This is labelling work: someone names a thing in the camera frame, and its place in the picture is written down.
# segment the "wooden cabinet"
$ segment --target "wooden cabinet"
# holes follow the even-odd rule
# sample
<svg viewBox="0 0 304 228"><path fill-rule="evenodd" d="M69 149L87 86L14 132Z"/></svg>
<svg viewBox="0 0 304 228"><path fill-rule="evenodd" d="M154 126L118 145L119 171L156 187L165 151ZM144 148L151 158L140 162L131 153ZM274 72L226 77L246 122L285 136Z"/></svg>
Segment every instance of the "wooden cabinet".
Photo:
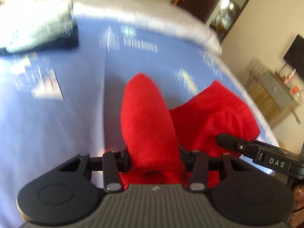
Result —
<svg viewBox="0 0 304 228"><path fill-rule="evenodd" d="M247 91L271 128L280 124L299 106L280 77L272 72L264 73Z"/></svg>

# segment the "metal pin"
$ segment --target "metal pin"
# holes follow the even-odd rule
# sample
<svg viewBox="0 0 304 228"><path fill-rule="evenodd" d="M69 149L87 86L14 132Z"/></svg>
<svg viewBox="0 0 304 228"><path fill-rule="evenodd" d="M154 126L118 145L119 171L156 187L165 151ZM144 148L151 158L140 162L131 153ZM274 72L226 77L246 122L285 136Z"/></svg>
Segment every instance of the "metal pin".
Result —
<svg viewBox="0 0 304 228"><path fill-rule="evenodd" d="M118 191L118 190L121 190L122 189L122 186L120 183L109 183L107 186L106 186L106 189L108 191Z"/></svg>
<svg viewBox="0 0 304 228"><path fill-rule="evenodd" d="M192 183L192 184L190 184L189 188L192 191L202 191L206 188L206 186L203 183Z"/></svg>

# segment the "mattress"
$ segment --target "mattress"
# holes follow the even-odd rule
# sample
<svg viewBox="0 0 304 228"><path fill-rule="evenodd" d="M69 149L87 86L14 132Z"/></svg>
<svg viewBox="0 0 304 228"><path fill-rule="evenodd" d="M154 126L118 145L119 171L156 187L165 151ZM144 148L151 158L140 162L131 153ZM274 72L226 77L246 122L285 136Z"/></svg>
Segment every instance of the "mattress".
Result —
<svg viewBox="0 0 304 228"><path fill-rule="evenodd" d="M153 78L169 108L219 80L251 108L259 139L277 145L261 112L220 60L220 46L207 29L188 34L186 22L160 26L157 16L137 24L132 16L122 19L114 9L105 16L102 6L84 2L75 3L74 10L78 48L0 58L0 181L5 183L0 227L22 224L15 199L29 181L78 153L96 157L124 148L121 101L127 81L138 72ZM102 187L101 175L94 174L93 182Z"/></svg>

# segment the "folded cloth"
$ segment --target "folded cloth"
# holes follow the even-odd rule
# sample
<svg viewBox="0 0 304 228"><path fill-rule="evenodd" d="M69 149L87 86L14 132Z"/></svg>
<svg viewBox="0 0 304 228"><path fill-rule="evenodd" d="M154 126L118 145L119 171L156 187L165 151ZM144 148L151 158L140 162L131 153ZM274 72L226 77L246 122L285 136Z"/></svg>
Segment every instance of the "folded cloth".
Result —
<svg viewBox="0 0 304 228"><path fill-rule="evenodd" d="M62 35L54 39L53 41L43 43L41 42L37 46L32 46L30 50L21 50L19 49L18 54L24 55L29 52L37 52L43 51L47 49L71 49L79 45L78 39L78 27L75 23L73 28L67 32L62 33ZM6 48L0 48L0 56L2 55L13 55L14 53L10 53Z"/></svg>
<svg viewBox="0 0 304 228"><path fill-rule="evenodd" d="M178 143L188 151L204 151L210 157L220 157L223 153L241 155L218 146L216 138L222 133L247 141L260 134L250 108L218 81L170 110L170 114ZM208 186L214 187L218 182L219 173L209 172Z"/></svg>
<svg viewBox="0 0 304 228"><path fill-rule="evenodd" d="M121 173L130 183L187 185L177 143L186 150L200 150L211 157L240 154L220 148L216 137L227 133L254 140L260 133L251 110L235 94L215 81L184 105L168 110L156 85L143 74L126 85L121 109L121 128L131 168ZM209 187L219 182L210 172Z"/></svg>
<svg viewBox="0 0 304 228"><path fill-rule="evenodd" d="M71 1L28 1L0 7L0 48L8 54L31 52L42 44L64 37L75 26Z"/></svg>

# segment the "red sock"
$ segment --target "red sock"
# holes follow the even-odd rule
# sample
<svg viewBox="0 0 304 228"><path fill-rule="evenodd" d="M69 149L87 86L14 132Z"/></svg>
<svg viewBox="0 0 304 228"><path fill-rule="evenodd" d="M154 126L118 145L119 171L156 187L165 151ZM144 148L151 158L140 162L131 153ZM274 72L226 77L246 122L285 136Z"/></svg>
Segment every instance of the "red sock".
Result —
<svg viewBox="0 0 304 228"><path fill-rule="evenodd" d="M130 183L186 186L186 169L169 110L156 85L143 74L126 85L121 129L132 164L128 172L121 173L125 188Z"/></svg>
<svg viewBox="0 0 304 228"><path fill-rule="evenodd" d="M250 108L220 82L193 97L187 103L170 110L177 141L186 150L206 152L210 157L231 153L219 147L216 138L221 133L252 141L260 134ZM218 173L209 172L209 187L219 182Z"/></svg>

